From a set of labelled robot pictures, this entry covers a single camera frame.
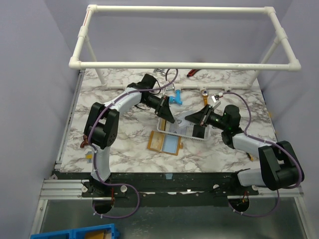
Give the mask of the black credit card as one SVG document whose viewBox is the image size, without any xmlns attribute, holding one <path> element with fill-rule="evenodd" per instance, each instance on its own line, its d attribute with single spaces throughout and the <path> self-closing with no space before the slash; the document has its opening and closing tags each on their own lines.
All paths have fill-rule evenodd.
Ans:
<svg viewBox="0 0 319 239">
<path fill-rule="evenodd" d="M 196 138 L 205 138 L 206 127 L 194 125 L 192 136 Z"/>
</svg>

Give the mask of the white plastic basket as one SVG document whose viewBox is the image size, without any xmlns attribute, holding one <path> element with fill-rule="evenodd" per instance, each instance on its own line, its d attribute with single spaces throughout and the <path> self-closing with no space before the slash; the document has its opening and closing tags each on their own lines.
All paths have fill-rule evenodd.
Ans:
<svg viewBox="0 0 319 239">
<path fill-rule="evenodd" d="M 188 139 L 192 139 L 192 140 L 198 140 L 198 141 L 207 141 L 210 139 L 210 128 L 206 127 L 206 132 L 205 132 L 205 138 L 196 138 L 192 136 L 193 133 L 193 127 L 195 124 L 191 124 L 190 126 L 188 126 L 187 128 L 184 128 L 182 130 L 179 131 L 175 131 L 174 129 L 174 123 L 170 123 L 168 121 L 166 121 L 166 127 L 165 127 L 165 131 L 162 131 L 159 129 L 160 126 L 160 120 L 157 123 L 157 131 L 162 132 L 162 133 L 166 133 L 166 134 L 170 134 L 170 135 L 175 135 L 175 136 L 180 136 L 183 138 L 188 138 Z"/>
</svg>

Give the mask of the tan leather card holder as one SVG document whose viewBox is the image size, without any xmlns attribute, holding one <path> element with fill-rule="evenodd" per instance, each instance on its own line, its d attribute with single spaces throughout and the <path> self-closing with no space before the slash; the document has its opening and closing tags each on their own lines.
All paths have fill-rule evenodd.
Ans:
<svg viewBox="0 0 319 239">
<path fill-rule="evenodd" d="M 152 131 L 147 146 L 148 150 L 177 156 L 183 143 L 180 136 Z"/>
</svg>

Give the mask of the white credit card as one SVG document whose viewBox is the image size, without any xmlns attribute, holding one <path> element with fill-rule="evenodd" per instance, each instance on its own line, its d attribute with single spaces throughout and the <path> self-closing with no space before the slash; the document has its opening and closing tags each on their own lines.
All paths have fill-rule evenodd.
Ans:
<svg viewBox="0 0 319 239">
<path fill-rule="evenodd" d="M 191 124 L 192 123 L 190 121 L 185 119 L 184 115 L 180 115 L 180 116 L 175 118 L 175 122 L 173 125 L 174 125 L 175 131 L 179 131 L 179 130 L 182 130 L 184 128 L 187 128 Z"/>
</svg>

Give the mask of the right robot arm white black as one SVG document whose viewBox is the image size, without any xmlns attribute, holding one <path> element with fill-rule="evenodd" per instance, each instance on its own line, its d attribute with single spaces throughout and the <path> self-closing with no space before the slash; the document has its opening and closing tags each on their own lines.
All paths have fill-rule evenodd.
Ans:
<svg viewBox="0 0 319 239">
<path fill-rule="evenodd" d="M 248 186 L 267 187 L 275 191 L 299 186 L 305 175 L 291 144 L 287 141 L 272 142 L 245 134 L 240 127 L 240 112 L 235 105 L 227 105 L 223 115 L 214 112 L 211 105 L 188 115 L 185 119 L 198 126 L 212 126 L 222 130 L 222 141 L 232 149 L 256 156 L 259 169 L 247 169 L 237 173 L 229 183 L 230 191 L 241 195 Z"/>
</svg>

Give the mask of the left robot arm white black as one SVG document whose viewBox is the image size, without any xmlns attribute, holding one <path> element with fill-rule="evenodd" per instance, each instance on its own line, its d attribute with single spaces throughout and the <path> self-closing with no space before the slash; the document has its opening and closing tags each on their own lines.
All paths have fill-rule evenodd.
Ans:
<svg viewBox="0 0 319 239">
<path fill-rule="evenodd" d="M 145 74 L 140 82 L 127 85 L 124 92 L 116 98 L 104 104 L 96 102 L 91 106 L 84 134 L 93 148 L 91 176 L 97 180 L 93 190 L 98 196 L 104 197 L 110 193 L 111 185 L 106 181 L 111 175 L 110 149 L 116 140 L 122 114 L 142 103 L 154 109 L 159 118 L 170 123 L 175 122 L 169 108 L 169 97 L 158 97 L 152 93 L 156 83 L 155 77 Z"/>
</svg>

